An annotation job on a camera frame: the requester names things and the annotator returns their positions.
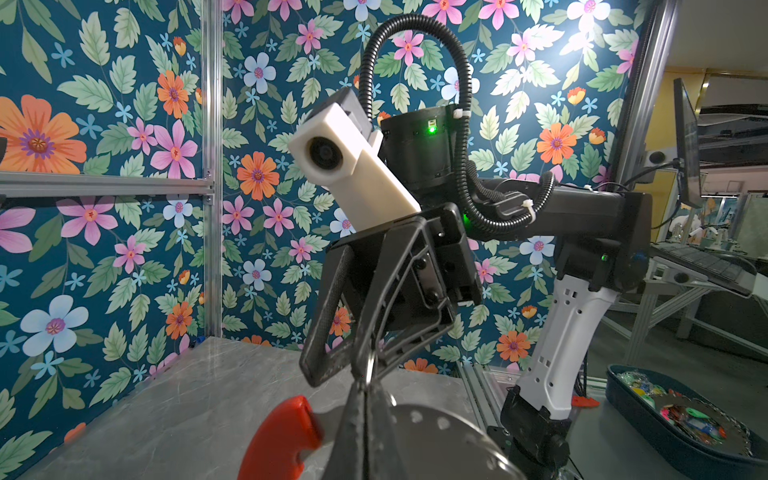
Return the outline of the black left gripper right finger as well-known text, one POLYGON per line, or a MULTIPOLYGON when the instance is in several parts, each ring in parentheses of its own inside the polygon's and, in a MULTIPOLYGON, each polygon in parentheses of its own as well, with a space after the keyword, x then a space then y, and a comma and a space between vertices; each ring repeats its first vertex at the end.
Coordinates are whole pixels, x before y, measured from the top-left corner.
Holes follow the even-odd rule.
POLYGON ((395 431, 387 392, 378 381, 368 385, 366 398, 367 479, 408 478, 395 431))

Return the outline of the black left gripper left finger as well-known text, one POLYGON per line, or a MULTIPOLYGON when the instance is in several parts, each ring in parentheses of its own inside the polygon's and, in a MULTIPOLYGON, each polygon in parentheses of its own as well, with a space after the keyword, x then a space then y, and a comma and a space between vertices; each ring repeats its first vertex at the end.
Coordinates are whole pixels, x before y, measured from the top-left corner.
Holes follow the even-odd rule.
POLYGON ((341 413, 324 480, 366 478, 366 398, 365 384, 356 381, 341 413))

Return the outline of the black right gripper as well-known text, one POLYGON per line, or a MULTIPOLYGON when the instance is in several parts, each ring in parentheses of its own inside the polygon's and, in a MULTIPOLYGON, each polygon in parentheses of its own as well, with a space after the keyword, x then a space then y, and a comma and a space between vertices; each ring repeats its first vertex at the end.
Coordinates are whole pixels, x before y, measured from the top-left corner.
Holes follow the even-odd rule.
POLYGON ((312 387, 350 364, 357 378, 381 378, 447 333, 459 303, 480 301, 479 276, 455 204, 355 233, 326 252, 300 369, 312 387), (327 352, 339 304, 359 321, 358 332, 327 352))

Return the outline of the steel keyring with red handle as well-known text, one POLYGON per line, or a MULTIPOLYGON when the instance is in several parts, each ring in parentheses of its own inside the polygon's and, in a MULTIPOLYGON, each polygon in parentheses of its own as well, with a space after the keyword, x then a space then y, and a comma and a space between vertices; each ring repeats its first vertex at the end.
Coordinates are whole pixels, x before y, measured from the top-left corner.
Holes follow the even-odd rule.
POLYGON ((273 409, 250 441, 241 479, 297 479, 305 461, 332 450, 326 479, 522 479, 495 442, 464 418, 438 408, 396 404, 368 357, 344 405, 320 412, 304 396, 273 409))

